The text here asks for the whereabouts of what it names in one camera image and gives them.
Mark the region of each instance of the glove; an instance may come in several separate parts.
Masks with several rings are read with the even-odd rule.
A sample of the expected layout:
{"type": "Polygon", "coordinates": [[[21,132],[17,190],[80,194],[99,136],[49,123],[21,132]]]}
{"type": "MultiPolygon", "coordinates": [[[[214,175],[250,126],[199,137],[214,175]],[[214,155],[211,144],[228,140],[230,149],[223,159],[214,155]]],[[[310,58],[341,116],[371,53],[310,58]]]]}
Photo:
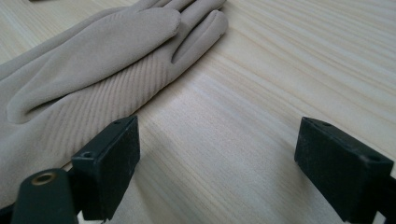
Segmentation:
{"type": "Polygon", "coordinates": [[[0,206],[26,176],[66,164],[195,63],[227,29],[223,2],[140,1],[164,7],[113,9],[2,65],[0,206]]]}

